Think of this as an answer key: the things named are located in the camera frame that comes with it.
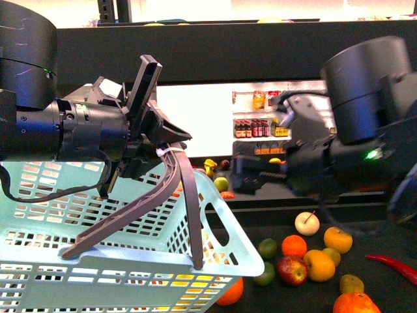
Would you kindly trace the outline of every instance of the mandarin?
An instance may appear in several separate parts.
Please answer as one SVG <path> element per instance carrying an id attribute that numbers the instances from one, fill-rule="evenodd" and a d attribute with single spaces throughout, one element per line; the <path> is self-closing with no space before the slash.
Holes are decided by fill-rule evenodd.
<path id="1" fill-rule="evenodd" d="M 333 305 L 333 313 L 381 313 L 377 305 L 363 292 L 342 293 Z"/>
<path id="2" fill-rule="evenodd" d="M 243 294 L 243 277 L 240 277 L 217 301 L 218 305 L 232 305 L 236 303 Z"/>
<path id="3" fill-rule="evenodd" d="M 281 249 L 284 256 L 297 256 L 302 259 L 307 253 L 307 243 L 299 235 L 290 235 L 283 240 Z"/>

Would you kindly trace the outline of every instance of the black shelf frame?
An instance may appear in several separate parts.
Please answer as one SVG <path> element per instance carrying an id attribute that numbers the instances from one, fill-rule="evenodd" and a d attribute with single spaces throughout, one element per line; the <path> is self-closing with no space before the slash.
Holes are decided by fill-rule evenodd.
<path id="1" fill-rule="evenodd" d="M 316 80 L 335 54 L 390 35 L 404 38 L 415 70 L 417 20 L 58 29 L 58 84 L 133 82 L 141 54 L 162 64 L 159 85 Z"/>

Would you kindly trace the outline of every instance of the green led light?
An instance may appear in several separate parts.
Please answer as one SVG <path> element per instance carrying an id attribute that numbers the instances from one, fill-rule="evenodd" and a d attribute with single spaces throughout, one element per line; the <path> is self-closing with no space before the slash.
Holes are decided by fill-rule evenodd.
<path id="1" fill-rule="evenodd" d="M 368 154 L 365 157 L 365 160 L 375 160 L 376 158 L 380 158 L 382 151 L 380 148 L 372 150 L 368 152 Z"/>

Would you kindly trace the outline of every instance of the basket handle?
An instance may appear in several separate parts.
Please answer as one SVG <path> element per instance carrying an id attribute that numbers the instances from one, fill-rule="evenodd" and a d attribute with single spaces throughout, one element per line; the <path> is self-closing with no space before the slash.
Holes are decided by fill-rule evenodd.
<path id="1" fill-rule="evenodd" d="M 179 143 L 173 143 L 171 146 L 181 148 Z M 161 203 L 165 202 L 174 193 L 178 187 L 178 182 L 182 179 L 192 259 L 195 269 L 200 270 L 203 268 L 199 198 L 197 183 L 190 160 L 182 149 L 168 151 L 161 156 L 161 159 L 165 164 L 165 174 L 159 183 L 146 194 L 81 232 L 76 237 L 76 242 L 62 253 L 63 259 L 69 260 L 85 252 L 116 231 L 119 231 L 144 214 L 152 211 L 155 207 L 161 205 Z"/>

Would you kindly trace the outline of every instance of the light blue plastic basket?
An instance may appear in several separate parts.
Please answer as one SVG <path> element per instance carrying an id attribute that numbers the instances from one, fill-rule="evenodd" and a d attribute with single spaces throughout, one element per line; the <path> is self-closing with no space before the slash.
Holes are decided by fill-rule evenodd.
<path id="1" fill-rule="evenodd" d="M 12 194 L 34 197 L 93 185 L 102 164 L 4 162 Z M 96 190 L 24 204 L 0 193 L 0 311 L 204 312 L 263 261 L 212 181 L 195 172 L 201 208 L 204 266 L 193 268 L 184 194 L 172 197 L 74 260 L 59 253 L 77 234 L 151 190 L 163 164 L 140 181 L 118 179 L 108 200 Z M 229 234 L 221 245 L 207 222 L 214 210 Z"/>

